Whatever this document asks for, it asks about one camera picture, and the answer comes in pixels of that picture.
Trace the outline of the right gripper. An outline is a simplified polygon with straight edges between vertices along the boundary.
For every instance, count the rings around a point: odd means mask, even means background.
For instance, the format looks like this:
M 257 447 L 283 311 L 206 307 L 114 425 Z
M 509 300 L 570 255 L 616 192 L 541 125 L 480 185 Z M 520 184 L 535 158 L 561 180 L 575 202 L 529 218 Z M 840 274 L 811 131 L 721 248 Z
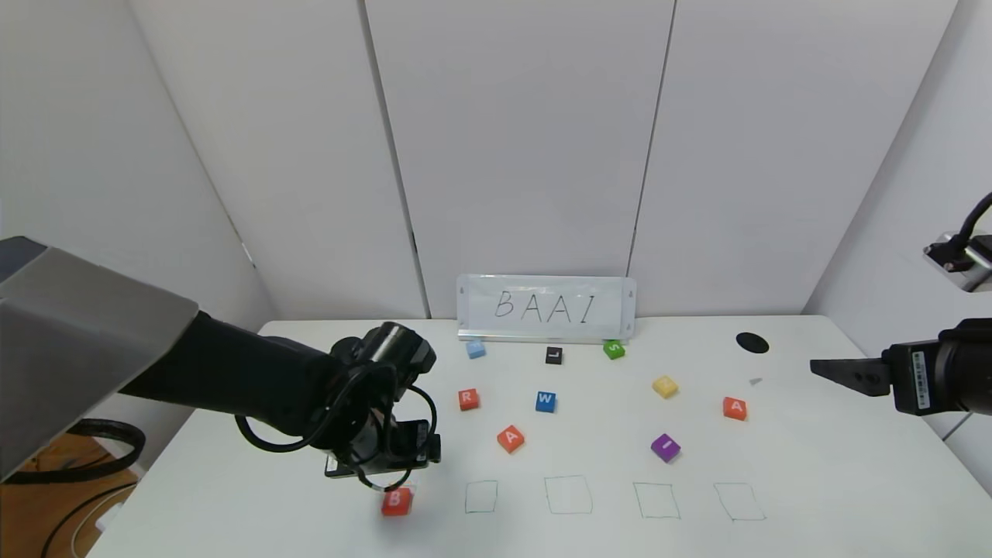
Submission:
M 963 320 L 938 339 L 892 345 L 881 358 L 809 360 L 809 370 L 869 397 L 892 390 L 896 409 L 906 414 L 989 416 L 991 320 Z

